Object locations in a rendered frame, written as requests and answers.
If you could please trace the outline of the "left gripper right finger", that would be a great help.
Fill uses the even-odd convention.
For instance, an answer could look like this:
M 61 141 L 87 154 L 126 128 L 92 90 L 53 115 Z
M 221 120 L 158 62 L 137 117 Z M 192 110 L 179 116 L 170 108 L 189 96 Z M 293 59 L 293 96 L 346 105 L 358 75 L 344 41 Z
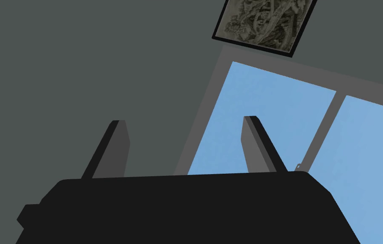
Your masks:
M 258 117 L 243 118 L 240 141 L 249 173 L 287 172 Z

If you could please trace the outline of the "black framed wall picture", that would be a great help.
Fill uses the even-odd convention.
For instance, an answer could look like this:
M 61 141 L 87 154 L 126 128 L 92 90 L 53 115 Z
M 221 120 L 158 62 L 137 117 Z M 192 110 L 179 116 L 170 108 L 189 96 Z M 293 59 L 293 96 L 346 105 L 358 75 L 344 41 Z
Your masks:
M 225 0 L 212 39 L 292 57 L 317 0 Z

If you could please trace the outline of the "grey framed window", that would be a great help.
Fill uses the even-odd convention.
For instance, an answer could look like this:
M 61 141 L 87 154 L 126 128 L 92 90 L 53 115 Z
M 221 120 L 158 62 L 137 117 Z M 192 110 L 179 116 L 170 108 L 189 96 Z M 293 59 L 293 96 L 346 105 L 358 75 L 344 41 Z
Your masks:
M 244 173 L 244 116 L 288 170 L 335 197 L 361 244 L 383 244 L 383 84 L 224 46 L 175 175 Z

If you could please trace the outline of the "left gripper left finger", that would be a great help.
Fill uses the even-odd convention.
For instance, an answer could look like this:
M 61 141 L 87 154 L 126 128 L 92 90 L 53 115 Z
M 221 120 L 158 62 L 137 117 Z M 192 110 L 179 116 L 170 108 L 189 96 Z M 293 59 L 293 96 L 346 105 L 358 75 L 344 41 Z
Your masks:
M 124 120 L 109 123 L 82 179 L 124 177 L 130 138 Z

